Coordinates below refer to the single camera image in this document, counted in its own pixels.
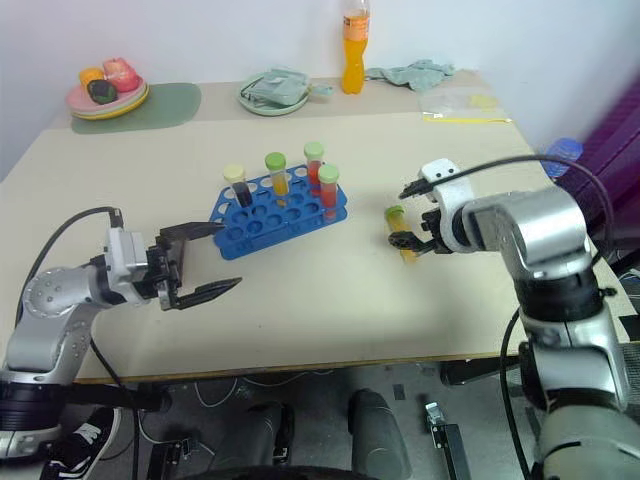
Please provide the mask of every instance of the test tube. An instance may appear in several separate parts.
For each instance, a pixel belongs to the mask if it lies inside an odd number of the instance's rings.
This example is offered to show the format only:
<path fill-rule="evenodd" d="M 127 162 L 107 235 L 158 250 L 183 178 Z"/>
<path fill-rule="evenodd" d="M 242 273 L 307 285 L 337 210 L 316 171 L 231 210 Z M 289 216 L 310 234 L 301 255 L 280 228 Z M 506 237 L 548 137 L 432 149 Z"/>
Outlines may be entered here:
<path fill-rule="evenodd" d="M 318 169 L 318 180 L 320 180 L 320 199 L 322 206 L 327 209 L 324 212 L 324 219 L 332 222 L 336 219 L 336 204 L 338 203 L 338 167 L 324 164 Z"/>
<path fill-rule="evenodd" d="M 287 204 L 285 195 L 289 193 L 289 183 L 287 182 L 287 172 L 285 171 L 287 159 L 280 152 L 271 152 L 265 157 L 264 163 L 269 169 L 278 205 L 284 207 Z"/>
<path fill-rule="evenodd" d="M 309 142 L 304 146 L 304 156 L 307 157 L 307 176 L 311 195 L 320 195 L 320 180 L 318 180 L 318 169 L 322 166 L 322 156 L 324 148 L 320 142 Z"/>
<path fill-rule="evenodd" d="M 253 203 L 251 199 L 251 190 L 247 185 L 244 168 L 242 165 L 227 165 L 222 171 L 225 180 L 231 185 L 233 193 L 242 208 L 248 207 Z"/>
<path fill-rule="evenodd" d="M 404 220 L 404 209 L 400 205 L 389 207 L 384 212 L 384 218 L 387 220 L 389 230 L 391 232 L 410 232 L 411 227 Z M 400 250 L 400 255 L 404 263 L 415 263 L 418 255 L 411 250 Z"/>

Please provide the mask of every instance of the blue test tube rack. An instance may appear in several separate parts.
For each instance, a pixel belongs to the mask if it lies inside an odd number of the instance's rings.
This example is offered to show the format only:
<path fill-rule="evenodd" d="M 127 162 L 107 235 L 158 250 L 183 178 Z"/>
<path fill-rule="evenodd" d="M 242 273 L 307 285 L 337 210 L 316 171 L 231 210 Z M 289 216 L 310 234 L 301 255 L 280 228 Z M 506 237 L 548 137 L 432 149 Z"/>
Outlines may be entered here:
<path fill-rule="evenodd" d="M 285 206 L 278 204 L 281 197 L 273 191 L 269 175 L 247 181 L 253 190 L 253 203 L 248 207 L 238 204 L 230 187 L 220 192 L 209 221 L 226 227 L 213 238 L 222 258 L 233 260 L 347 218 L 347 197 L 339 185 L 335 209 L 326 209 L 320 197 L 311 194 L 305 165 L 286 171 L 289 194 L 284 197 Z M 327 219 L 325 214 L 332 211 L 335 218 Z"/>

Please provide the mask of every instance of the black cable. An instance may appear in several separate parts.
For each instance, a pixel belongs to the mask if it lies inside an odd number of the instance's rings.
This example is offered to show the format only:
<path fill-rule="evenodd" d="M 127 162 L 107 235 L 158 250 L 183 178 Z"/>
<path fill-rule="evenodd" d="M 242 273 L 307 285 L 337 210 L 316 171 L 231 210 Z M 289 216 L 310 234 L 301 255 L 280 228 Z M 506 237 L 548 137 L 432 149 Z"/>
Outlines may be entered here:
<path fill-rule="evenodd" d="M 596 188 L 596 192 L 598 193 L 598 197 L 600 203 L 602 204 L 602 208 L 604 210 L 604 245 L 603 248 L 598 249 L 598 252 L 593 257 L 591 261 L 591 265 L 595 265 L 598 260 L 601 258 L 606 258 L 609 253 L 613 250 L 613 223 L 614 223 L 614 213 L 613 213 L 613 205 L 611 204 L 611 200 L 609 199 L 609 194 L 607 193 L 607 189 L 604 187 L 602 182 L 596 177 L 591 171 L 578 164 L 573 163 L 568 160 L 563 160 L 562 158 L 555 157 L 553 155 L 543 155 L 543 154 L 535 154 L 535 155 L 519 155 L 516 157 L 508 157 L 500 160 L 494 160 L 493 162 L 483 163 L 482 165 L 478 165 L 476 167 L 469 168 L 462 172 L 455 173 L 451 176 L 441 178 L 439 180 L 435 180 L 433 182 L 429 182 L 429 188 L 433 189 L 438 185 L 442 185 L 443 183 L 451 182 L 452 180 L 457 180 L 458 178 L 466 177 L 467 175 L 471 175 L 472 173 L 480 172 L 482 170 L 487 170 L 489 168 L 500 167 L 502 165 L 509 165 L 512 163 L 525 163 L 525 162 L 550 162 L 557 163 L 560 165 L 566 165 L 570 168 L 574 168 L 579 172 L 583 173 L 587 179 L 593 184 Z"/>
<path fill-rule="evenodd" d="M 101 461 L 101 462 L 108 462 L 109 460 L 115 460 L 116 458 L 118 458 L 118 457 L 120 457 L 120 456 L 124 455 L 124 454 L 125 454 L 125 452 L 126 452 L 127 450 L 129 450 L 129 447 L 130 447 L 130 446 L 131 446 L 131 444 L 133 443 L 133 439 L 134 439 L 134 437 L 132 436 L 132 437 L 131 437 L 131 440 L 129 440 L 129 443 L 127 443 L 127 444 L 122 448 L 122 450 L 120 450 L 118 453 L 114 453 L 113 455 L 111 455 L 111 456 L 109 456 L 109 457 L 102 457 L 102 458 L 100 459 L 100 461 Z"/>
<path fill-rule="evenodd" d="M 136 407 L 135 401 L 131 396 L 131 392 L 129 392 L 127 387 L 124 386 L 118 374 L 111 367 L 111 365 L 109 365 L 107 359 L 104 358 L 104 355 L 102 355 L 102 352 L 100 352 L 100 349 L 98 349 L 98 346 L 96 345 L 96 342 L 93 340 L 93 338 L 91 339 L 90 345 L 93 353 L 96 354 L 96 357 L 98 357 L 98 360 L 100 360 L 102 366 L 107 372 L 109 372 L 109 375 L 116 383 L 116 385 L 118 385 L 118 387 L 122 389 L 123 393 L 127 397 L 129 405 L 131 406 L 131 416 L 133 417 L 133 465 L 131 467 L 131 479 L 138 480 L 138 459 L 140 458 L 140 423 L 138 423 L 140 416 L 138 414 L 138 407 Z"/>
<path fill-rule="evenodd" d="M 518 426 L 516 425 L 516 419 L 513 416 L 513 407 L 511 405 L 511 398 L 509 398 L 509 388 L 507 386 L 507 348 L 509 347 L 509 340 L 511 339 L 511 332 L 513 327 L 518 321 L 518 310 L 515 311 L 507 329 L 502 337 L 502 346 L 500 347 L 500 390 L 502 391 L 502 401 L 504 403 L 504 410 L 507 415 L 507 422 L 509 423 L 509 431 L 511 432 L 511 440 L 513 440 L 513 448 L 516 451 L 518 457 L 518 463 L 520 464 L 520 470 L 525 480 L 529 480 L 529 465 L 527 464 L 527 458 L 524 456 L 524 450 L 522 449 L 522 443 L 520 442 L 520 436 L 518 434 Z"/>
<path fill-rule="evenodd" d="M 69 218 L 66 222 L 60 225 L 56 229 L 56 231 L 53 232 L 53 235 L 49 237 L 49 240 L 47 240 L 47 243 L 44 244 L 44 247 L 42 247 L 42 250 L 40 250 L 40 253 L 36 257 L 36 260 L 33 262 L 33 265 L 31 266 L 31 270 L 29 270 L 29 273 L 27 274 L 27 278 L 25 279 L 24 284 L 22 285 L 22 289 L 20 290 L 20 297 L 18 298 L 18 306 L 16 308 L 16 322 L 15 322 L 16 326 L 18 325 L 18 323 L 20 323 L 20 318 L 22 317 L 22 296 L 24 295 L 24 289 L 27 287 L 27 284 L 33 279 L 33 277 L 36 276 L 36 273 L 38 273 L 38 270 L 40 269 L 40 266 L 42 265 L 44 258 L 49 253 L 49 250 L 51 250 L 51 247 L 53 246 L 53 244 L 56 242 L 56 240 L 58 240 L 60 235 L 62 235 L 64 231 L 67 228 L 69 228 L 71 225 L 73 225 L 75 222 L 77 222 L 82 218 L 88 217 L 89 215 L 94 215 L 96 213 L 108 213 L 111 221 L 111 227 L 122 227 L 122 215 L 120 214 L 120 210 L 114 207 L 90 208 L 80 213 L 76 213 L 73 217 Z"/>

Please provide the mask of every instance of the orange bottle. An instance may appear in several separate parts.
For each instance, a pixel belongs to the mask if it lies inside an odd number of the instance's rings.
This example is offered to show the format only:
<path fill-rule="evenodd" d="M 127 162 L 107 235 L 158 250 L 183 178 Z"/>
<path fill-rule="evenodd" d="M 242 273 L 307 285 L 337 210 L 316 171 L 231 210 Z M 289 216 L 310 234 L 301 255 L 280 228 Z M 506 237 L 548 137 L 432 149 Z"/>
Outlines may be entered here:
<path fill-rule="evenodd" d="M 346 67 L 342 75 L 344 93 L 360 93 L 364 85 L 362 55 L 369 40 L 369 0 L 344 1 L 344 54 Z"/>

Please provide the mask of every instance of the purple fabric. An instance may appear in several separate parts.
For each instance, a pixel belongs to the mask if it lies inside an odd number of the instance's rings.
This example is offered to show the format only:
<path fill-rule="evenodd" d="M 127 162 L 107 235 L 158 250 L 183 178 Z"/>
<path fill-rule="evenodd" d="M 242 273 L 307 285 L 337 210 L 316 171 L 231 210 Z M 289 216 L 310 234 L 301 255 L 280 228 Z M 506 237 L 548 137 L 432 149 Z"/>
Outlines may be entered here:
<path fill-rule="evenodd" d="M 629 86 L 584 144 L 579 163 L 591 170 L 609 192 L 616 212 L 615 239 L 640 246 L 640 75 Z M 590 231 L 602 226 L 602 208 L 594 188 L 569 170 L 558 185 L 580 204 Z"/>

